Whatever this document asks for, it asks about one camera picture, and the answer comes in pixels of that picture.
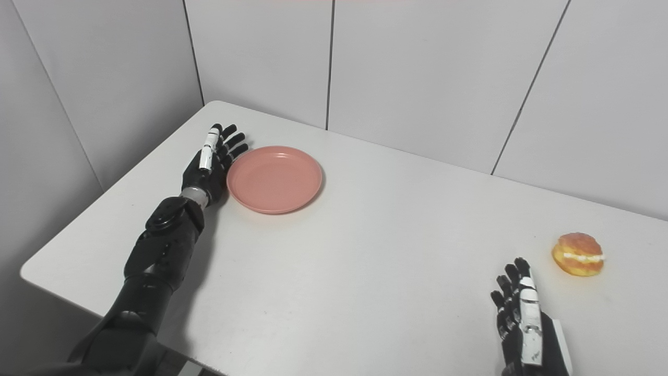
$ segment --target prosthetic hand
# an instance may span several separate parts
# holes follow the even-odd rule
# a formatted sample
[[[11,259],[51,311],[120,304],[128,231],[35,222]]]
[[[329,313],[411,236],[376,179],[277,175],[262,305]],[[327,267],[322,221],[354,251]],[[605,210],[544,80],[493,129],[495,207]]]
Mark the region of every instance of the prosthetic hand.
[[[506,265],[492,292],[496,327],[506,367],[501,376],[571,376],[572,365],[559,320],[540,310],[531,269],[523,258]]]
[[[111,309],[72,351],[68,363],[31,376],[153,375],[162,357],[162,318],[185,277],[204,229],[205,207],[222,197],[232,162],[248,145],[236,126],[215,124],[183,173],[181,195],[163,200],[146,222],[125,265],[125,283]]]

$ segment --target robotic arm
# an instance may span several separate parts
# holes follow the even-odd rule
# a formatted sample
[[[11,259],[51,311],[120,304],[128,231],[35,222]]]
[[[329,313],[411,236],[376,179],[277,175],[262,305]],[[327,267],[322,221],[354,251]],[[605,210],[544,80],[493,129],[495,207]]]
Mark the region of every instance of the robotic arm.
[[[503,293],[492,292],[506,361],[501,376],[571,376],[561,324],[541,311],[529,263],[516,258],[506,274],[496,279]]]
[[[72,351],[68,363],[30,376],[153,375],[162,358],[156,336],[169,300],[185,277],[204,229],[204,208],[225,190],[232,162],[248,145],[236,126],[215,124],[183,174],[181,194],[163,200],[125,265],[125,283],[107,315]]]

